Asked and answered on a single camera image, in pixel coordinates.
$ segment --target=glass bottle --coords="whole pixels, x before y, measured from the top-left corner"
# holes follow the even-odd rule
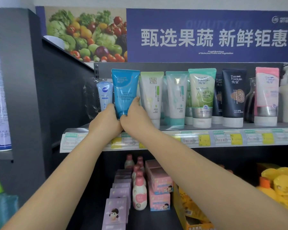
[[[246,123],[254,123],[254,102],[256,90],[256,78],[250,78],[251,90],[245,97],[244,121]]]

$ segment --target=person's right hand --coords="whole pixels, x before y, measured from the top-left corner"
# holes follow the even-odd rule
[[[135,97],[128,109],[128,115],[120,118],[123,129],[137,140],[141,132],[155,128],[147,112],[139,105],[139,100],[140,97]]]

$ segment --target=yellow price label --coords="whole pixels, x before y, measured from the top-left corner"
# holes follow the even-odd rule
[[[240,133],[238,134],[230,134],[230,138],[232,140],[232,145],[242,145],[242,135]]]
[[[209,135],[199,135],[198,141],[199,141],[199,146],[210,146],[210,136]]]
[[[274,144],[273,133],[262,133],[263,144]]]
[[[122,148],[122,138],[116,137],[113,140],[111,140],[111,149],[118,149]]]
[[[180,135],[171,135],[174,139],[178,140],[179,142],[181,142],[180,140]]]
[[[141,142],[139,142],[139,148],[146,148]]]

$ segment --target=price tag strip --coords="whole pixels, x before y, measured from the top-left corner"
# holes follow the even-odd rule
[[[288,145],[288,128],[230,129],[198,131],[164,131],[190,148]],[[66,132],[62,135],[60,153],[71,152],[87,135]],[[127,133],[121,133],[106,145],[104,151],[141,150],[145,146]]]

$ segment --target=light blue nivea tube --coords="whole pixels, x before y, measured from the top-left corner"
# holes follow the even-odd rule
[[[113,84],[108,81],[102,81],[97,84],[100,108],[103,111],[109,103],[112,103]]]
[[[132,100],[137,95],[139,70],[112,69],[115,108],[118,118],[127,115]]]

